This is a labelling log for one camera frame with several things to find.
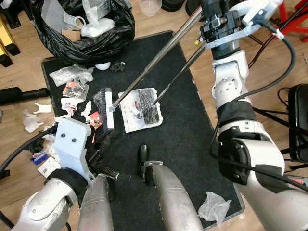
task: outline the black mat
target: black mat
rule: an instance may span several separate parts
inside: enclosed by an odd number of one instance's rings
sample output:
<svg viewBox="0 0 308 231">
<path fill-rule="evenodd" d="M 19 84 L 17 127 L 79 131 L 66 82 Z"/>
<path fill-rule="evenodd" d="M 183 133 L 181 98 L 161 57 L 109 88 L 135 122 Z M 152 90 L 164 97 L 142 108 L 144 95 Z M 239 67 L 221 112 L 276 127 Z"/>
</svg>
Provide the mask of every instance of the black mat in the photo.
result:
<svg viewBox="0 0 308 231">
<path fill-rule="evenodd" d="M 120 60 L 126 63 L 123 73 L 95 70 L 94 81 L 89 83 L 87 100 L 79 105 L 74 118 L 85 121 L 80 113 L 101 87 L 111 87 L 115 100 L 117 94 L 142 72 L 171 36 L 171 32 L 166 32 L 133 41 Z M 161 92 L 185 62 L 182 50 L 177 46 L 160 61 L 139 88 L 154 87 Z M 42 66 L 45 73 L 64 67 L 58 61 L 45 62 Z M 64 85 L 57 88 L 49 75 L 45 74 L 45 77 L 51 90 L 54 112 L 57 116 L 64 115 L 60 103 Z M 164 118 L 162 125 L 129 134 L 124 131 L 120 110 L 117 109 L 114 114 L 117 138 L 105 161 L 120 172 L 116 185 L 117 198 L 111 203 L 115 230 L 165 230 L 155 188 L 146 187 L 136 175 L 137 150 L 141 144 L 148 145 L 151 159 L 163 161 L 178 176 L 196 210 L 204 202 L 206 191 L 212 191 L 225 200 L 232 200 L 228 217 L 240 213 L 242 207 L 233 185 L 220 175 L 217 162 L 208 154 L 212 127 L 190 72 L 180 77 L 160 104 Z M 204 227 L 213 224 L 204 219 L 202 223 Z"/>
</svg>

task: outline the black garbage bag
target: black garbage bag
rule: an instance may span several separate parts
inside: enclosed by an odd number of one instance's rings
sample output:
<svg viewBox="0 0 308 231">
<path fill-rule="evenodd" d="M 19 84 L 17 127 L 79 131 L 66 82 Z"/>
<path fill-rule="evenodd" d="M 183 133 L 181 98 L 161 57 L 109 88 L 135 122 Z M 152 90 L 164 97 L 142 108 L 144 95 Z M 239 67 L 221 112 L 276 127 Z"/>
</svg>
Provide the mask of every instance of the black garbage bag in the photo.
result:
<svg viewBox="0 0 308 231">
<path fill-rule="evenodd" d="M 58 0 L 70 15 L 86 20 L 82 0 Z M 134 17 L 123 0 L 111 0 L 111 12 L 106 16 L 114 20 L 115 27 L 94 38 L 83 37 L 72 42 L 67 37 L 50 28 L 41 17 L 44 0 L 31 0 L 35 28 L 44 46 L 65 64 L 85 66 L 113 61 L 135 37 Z"/>
</svg>

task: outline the wooden floor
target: wooden floor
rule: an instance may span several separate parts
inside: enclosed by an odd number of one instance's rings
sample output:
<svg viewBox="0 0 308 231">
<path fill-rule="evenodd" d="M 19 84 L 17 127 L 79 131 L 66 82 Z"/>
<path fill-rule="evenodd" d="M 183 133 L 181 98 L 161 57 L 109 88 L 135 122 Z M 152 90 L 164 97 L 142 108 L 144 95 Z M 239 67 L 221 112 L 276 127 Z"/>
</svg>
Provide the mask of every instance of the wooden floor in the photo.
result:
<svg viewBox="0 0 308 231">
<path fill-rule="evenodd" d="M 286 1 L 288 9 L 292 12 L 290 6 L 294 5 L 296 0 Z M 138 1 L 133 0 L 133 15 L 136 21 L 136 37 L 142 37 L 165 30 L 176 31 L 188 18 L 184 6 L 177 12 L 169 13 L 160 10 L 154 17 L 144 16 L 138 6 Z M 50 57 L 51 54 L 40 42 L 37 33 L 28 20 L 24 12 L 20 13 L 19 19 L 22 26 L 11 30 L 12 36 L 21 53 L 12 57 L 14 62 L 10 67 L 4 68 L 0 66 L 0 89 L 9 87 L 20 87 L 23 91 L 35 90 L 46 87 L 43 73 L 41 70 L 41 62 L 44 58 Z M 181 41 L 186 58 L 189 58 L 196 47 L 194 41 L 199 36 L 200 24 L 196 25 Z M 269 33 L 265 30 L 257 32 L 256 36 L 265 41 Z M 300 41 L 303 34 L 291 33 L 288 38 L 294 45 L 297 52 L 297 62 L 293 72 L 289 77 L 261 94 L 251 97 L 254 106 L 272 110 L 285 110 L 285 106 L 278 101 L 277 90 L 282 87 L 291 87 L 299 83 L 308 81 L 308 64 L 305 63 L 303 55 L 308 58 L 308 44 Z M 241 39 L 242 49 L 246 51 L 247 60 L 251 60 L 257 52 L 259 45 L 249 38 Z M 250 76 L 247 82 L 249 90 L 261 87 L 277 78 L 289 65 L 289 51 L 280 41 L 273 41 L 261 55 L 260 59 L 250 70 Z M 211 97 L 211 88 L 214 82 L 214 75 L 211 66 L 212 54 L 206 51 L 191 67 L 192 75 L 199 89 L 200 95 L 204 102 L 207 113 L 213 123 L 216 124 L 215 102 Z M 286 99 L 286 93 L 282 93 L 282 97 Z M 34 134 L 29 134 L 24 130 L 23 111 L 28 109 L 33 112 L 36 110 L 34 102 L 50 104 L 50 99 L 39 99 L 24 103 L 16 103 L 12 105 L 1 106 L 4 112 L 0 124 L 0 162 L 2 163 L 7 156 L 14 151 L 20 144 L 27 141 Z M 39 117 L 44 121 L 45 125 L 53 123 L 53 113 L 40 114 Z M 279 148 L 288 147 L 288 129 L 262 116 L 258 116 L 267 132 L 275 140 Z M 0 180 L 0 209 L 14 223 L 17 221 L 20 209 L 27 198 L 33 193 L 40 190 L 43 186 L 44 178 L 36 170 L 36 167 L 29 161 L 30 152 L 23 151 L 10 165 L 11 176 Z M 308 177 L 308 170 L 301 169 L 293 173 Z M 256 218 L 254 212 L 248 203 L 243 214 L 223 223 L 221 228 L 213 228 L 212 230 L 221 231 L 262 231 L 264 230 Z M 69 218 L 73 230 L 77 228 L 78 214 L 73 209 Z M 1 223 L 0 231 L 7 230 Z"/>
</svg>

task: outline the cardboard piece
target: cardboard piece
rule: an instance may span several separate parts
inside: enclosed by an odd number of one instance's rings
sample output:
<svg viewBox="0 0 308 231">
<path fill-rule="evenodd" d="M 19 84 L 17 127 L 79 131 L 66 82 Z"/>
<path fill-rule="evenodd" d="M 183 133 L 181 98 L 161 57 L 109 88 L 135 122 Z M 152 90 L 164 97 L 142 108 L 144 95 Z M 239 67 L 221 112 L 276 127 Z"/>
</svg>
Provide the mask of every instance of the cardboard piece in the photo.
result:
<svg viewBox="0 0 308 231">
<path fill-rule="evenodd" d="M 62 30 L 62 35 L 67 37 L 72 42 L 76 42 L 76 41 L 81 40 L 81 35 L 80 35 L 80 31 L 79 30 L 78 31 L 75 31 L 75 30 Z"/>
</svg>

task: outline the metal rod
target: metal rod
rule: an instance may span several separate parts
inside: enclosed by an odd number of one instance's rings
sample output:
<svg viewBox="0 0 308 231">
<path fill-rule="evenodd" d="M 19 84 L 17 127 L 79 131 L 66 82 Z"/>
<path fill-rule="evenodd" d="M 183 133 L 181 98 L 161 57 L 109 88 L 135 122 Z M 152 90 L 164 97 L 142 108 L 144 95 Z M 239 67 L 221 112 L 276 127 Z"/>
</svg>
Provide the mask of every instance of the metal rod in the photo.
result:
<svg viewBox="0 0 308 231">
<path fill-rule="evenodd" d="M 153 105 L 155 105 L 158 101 L 160 101 L 160 99 L 165 95 L 165 93 L 169 90 L 169 88 L 171 87 L 171 85 L 174 83 L 175 80 L 177 80 L 177 78 L 184 73 L 185 71 L 187 71 L 189 69 L 189 67 L 194 63 L 194 61 L 196 61 L 197 58 L 199 58 L 199 56 L 203 53 L 203 51 L 205 51 L 205 46 L 202 45 L 201 47 L 199 47 L 199 49 L 190 57 L 190 59 L 186 62 L 186 64 L 184 65 L 184 67 L 180 70 L 180 72 L 178 72 L 178 74 L 173 78 L 173 80 L 166 86 L 166 88 L 159 94 L 159 96 L 157 97 L 156 100 L 153 101 Z"/>
<path fill-rule="evenodd" d="M 119 103 L 139 84 L 145 75 L 170 51 L 179 40 L 196 24 L 202 17 L 202 7 L 199 6 L 190 18 L 182 25 L 172 39 L 161 49 L 161 51 L 154 57 L 154 59 L 146 66 L 144 71 L 135 79 L 134 82 L 125 90 L 125 92 L 112 104 L 109 110 L 114 111 Z"/>
</svg>

